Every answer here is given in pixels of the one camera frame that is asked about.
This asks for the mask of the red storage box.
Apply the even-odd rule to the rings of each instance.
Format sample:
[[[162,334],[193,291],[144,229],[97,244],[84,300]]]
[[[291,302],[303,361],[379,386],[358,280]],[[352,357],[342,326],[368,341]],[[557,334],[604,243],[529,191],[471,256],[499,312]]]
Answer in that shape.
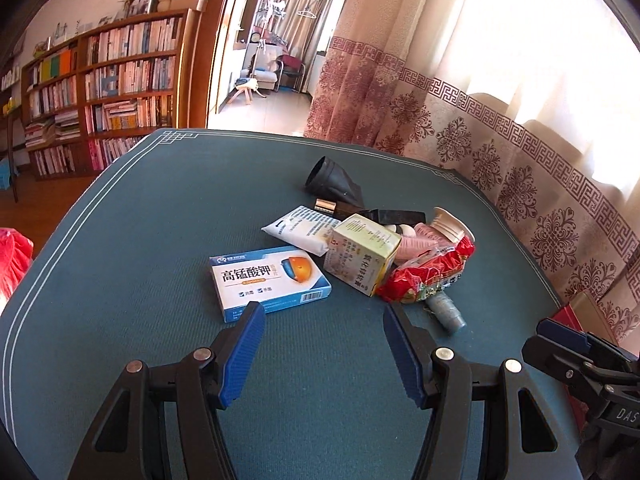
[[[614,346],[617,344],[612,328],[608,325],[608,321],[589,290],[574,292],[566,306],[556,312],[552,318],[573,330],[593,333],[593,335],[606,340],[610,344],[614,344]],[[570,401],[570,408],[576,420],[578,431],[582,432],[587,423],[588,405],[570,392],[570,382],[573,375],[574,372],[572,370],[568,370],[565,373],[565,391]]]

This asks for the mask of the white roll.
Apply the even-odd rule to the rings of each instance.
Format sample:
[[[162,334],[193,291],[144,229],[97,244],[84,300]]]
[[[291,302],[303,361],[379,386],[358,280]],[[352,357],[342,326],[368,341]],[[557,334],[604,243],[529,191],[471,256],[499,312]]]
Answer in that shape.
[[[425,299],[425,304],[447,333],[454,334],[466,326],[466,322],[452,299],[440,290]]]

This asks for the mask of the red snack packet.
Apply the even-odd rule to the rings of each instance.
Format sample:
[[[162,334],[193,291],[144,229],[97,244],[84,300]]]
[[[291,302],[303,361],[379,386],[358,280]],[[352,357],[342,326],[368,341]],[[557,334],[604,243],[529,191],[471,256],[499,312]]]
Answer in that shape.
[[[453,248],[430,249],[390,272],[375,295],[402,304],[423,301],[457,281],[474,250],[474,242],[466,235]]]

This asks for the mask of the blue white medicine box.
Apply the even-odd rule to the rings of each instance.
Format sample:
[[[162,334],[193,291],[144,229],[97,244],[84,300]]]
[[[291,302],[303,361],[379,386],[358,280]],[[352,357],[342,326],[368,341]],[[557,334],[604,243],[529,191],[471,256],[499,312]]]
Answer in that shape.
[[[326,299],[332,286],[301,249],[282,246],[209,258],[225,323],[236,322],[252,301],[266,313]]]

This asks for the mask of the pink hair roller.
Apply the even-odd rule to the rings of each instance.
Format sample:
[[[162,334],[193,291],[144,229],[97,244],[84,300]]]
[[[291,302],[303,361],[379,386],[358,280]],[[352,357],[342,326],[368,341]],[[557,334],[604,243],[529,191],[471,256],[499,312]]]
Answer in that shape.
[[[398,246],[395,262],[402,263],[438,246],[439,239],[426,236],[404,236]]]
[[[454,243],[448,237],[428,224],[423,222],[417,223],[414,226],[414,230],[416,231],[417,248],[427,250],[454,247]]]

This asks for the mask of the green yellow medicine box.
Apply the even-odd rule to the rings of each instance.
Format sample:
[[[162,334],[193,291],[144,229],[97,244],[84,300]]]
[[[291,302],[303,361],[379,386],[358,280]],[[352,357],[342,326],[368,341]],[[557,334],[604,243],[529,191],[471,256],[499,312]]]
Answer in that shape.
[[[332,230],[323,269],[372,297],[390,270],[400,242],[399,234],[352,214]]]

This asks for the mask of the white plastic lid cap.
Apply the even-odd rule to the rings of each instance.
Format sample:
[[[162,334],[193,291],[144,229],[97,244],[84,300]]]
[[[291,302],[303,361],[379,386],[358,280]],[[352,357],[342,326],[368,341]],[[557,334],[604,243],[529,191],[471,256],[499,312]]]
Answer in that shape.
[[[454,244],[458,244],[463,237],[472,244],[475,243],[473,232],[460,219],[442,207],[434,208],[434,218],[430,226]]]

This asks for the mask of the panda toy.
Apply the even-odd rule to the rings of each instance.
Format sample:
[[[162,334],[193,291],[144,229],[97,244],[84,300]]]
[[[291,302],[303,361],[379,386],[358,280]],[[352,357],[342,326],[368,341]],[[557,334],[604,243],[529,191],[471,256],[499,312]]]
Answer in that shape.
[[[408,224],[388,224],[386,229],[404,237],[416,236],[416,230],[413,226],[408,226]]]

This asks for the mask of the red plastic bag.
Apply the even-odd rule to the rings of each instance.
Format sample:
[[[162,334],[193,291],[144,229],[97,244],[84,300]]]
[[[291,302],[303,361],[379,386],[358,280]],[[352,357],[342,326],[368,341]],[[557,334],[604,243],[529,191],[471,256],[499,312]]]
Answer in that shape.
[[[4,310],[32,264],[34,243],[16,229],[0,229],[0,306]]]

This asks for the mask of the black rectangular bar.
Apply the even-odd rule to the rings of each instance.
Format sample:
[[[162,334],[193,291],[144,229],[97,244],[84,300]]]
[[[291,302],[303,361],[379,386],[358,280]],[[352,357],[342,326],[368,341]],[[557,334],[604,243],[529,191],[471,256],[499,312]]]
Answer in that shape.
[[[361,217],[372,220],[381,226],[400,226],[406,224],[407,226],[415,226],[417,223],[424,223],[426,221],[426,214],[422,211],[414,210],[399,210],[399,209],[358,209],[353,213],[349,212],[346,217],[350,217],[352,214],[360,214]]]

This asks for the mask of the green table mat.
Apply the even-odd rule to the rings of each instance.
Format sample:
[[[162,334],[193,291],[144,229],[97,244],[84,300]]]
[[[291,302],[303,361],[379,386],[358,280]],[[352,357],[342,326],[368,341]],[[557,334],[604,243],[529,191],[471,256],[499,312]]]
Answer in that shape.
[[[311,203],[322,157],[372,208],[442,207],[476,251],[450,297],[467,359],[516,358],[560,300],[497,213],[450,172],[380,152],[240,132],[156,134],[101,174],[66,214],[1,317],[1,416],[43,479],[63,479],[124,366],[177,362],[224,322],[210,257],[272,247],[265,226]],[[382,301],[334,281],[329,298],[271,313],[242,396],[220,414],[242,479],[407,479],[428,422],[406,396]]]

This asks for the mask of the brown lipstick case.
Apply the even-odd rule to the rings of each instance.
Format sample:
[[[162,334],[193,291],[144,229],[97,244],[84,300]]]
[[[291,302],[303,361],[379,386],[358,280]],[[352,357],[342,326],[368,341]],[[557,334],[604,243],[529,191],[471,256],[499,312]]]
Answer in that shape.
[[[314,202],[314,210],[326,214],[336,220],[343,221],[352,214],[359,214],[362,211],[360,206],[349,203],[332,202],[332,200],[322,200],[317,198]]]

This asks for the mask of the black dryer nozzle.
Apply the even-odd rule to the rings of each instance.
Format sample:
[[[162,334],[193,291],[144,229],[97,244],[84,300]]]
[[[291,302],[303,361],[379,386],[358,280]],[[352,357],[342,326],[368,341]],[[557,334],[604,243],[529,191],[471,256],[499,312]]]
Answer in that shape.
[[[349,177],[342,166],[326,156],[322,156],[311,169],[305,190],[322,200],[364,206],[360,185]]]

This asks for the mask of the patterned beige curtain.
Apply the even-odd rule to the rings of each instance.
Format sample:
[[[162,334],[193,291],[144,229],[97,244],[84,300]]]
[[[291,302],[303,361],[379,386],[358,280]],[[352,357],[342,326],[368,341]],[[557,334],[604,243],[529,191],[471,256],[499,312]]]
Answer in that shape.
[[[602,0],[346,0],[306,136],[470,180],[639,348],[639,50]]]

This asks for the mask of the wooden bookshelf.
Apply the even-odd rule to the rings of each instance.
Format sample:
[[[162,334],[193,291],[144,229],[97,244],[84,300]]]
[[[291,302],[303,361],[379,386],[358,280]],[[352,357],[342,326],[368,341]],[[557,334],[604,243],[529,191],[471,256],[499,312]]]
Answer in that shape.
[[[194,10],[90,30],[23,66],[21,115],[39,179],[98,174],[158,128],[189,120]]]

